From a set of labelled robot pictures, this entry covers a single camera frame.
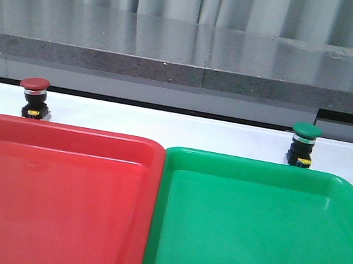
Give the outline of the grey granite counter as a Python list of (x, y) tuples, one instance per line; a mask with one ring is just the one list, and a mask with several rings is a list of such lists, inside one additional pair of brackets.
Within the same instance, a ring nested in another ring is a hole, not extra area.
[(353, 143), (353, 50), (66, 0), (0, 0), (0, 80)]

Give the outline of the green plastic tray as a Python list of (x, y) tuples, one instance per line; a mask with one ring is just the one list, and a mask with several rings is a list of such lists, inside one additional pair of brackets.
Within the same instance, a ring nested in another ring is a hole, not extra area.
[(353, 264), (353, 186), (172, 147), (143, 264)]

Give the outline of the red mushroom push button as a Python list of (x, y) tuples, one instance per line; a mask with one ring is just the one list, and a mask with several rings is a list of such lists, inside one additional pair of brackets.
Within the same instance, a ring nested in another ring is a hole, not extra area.
[(21, 109), (24, 118), (51, 120), (51, 112), (46, 104), (47, 88), (51, 85), (50, 81), (43, 77), (28, 77), (20, 82), (24, 89), (24, 96), (27, 104)]

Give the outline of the green mushroom push button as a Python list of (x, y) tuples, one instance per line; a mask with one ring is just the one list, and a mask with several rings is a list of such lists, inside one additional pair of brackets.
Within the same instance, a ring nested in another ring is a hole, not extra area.
[(286, 153), (290, 166), (310, 168), (311, 153), (316, 139), (322, 136), (322, 130), (310, 123), (298, 122), (293, 125), (292, 143)]

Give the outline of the red plastic tray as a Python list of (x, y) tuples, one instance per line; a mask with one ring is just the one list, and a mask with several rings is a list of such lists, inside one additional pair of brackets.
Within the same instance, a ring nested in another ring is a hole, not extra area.
[(165, 150), (0, 114), (0, 264), (141, 264)]

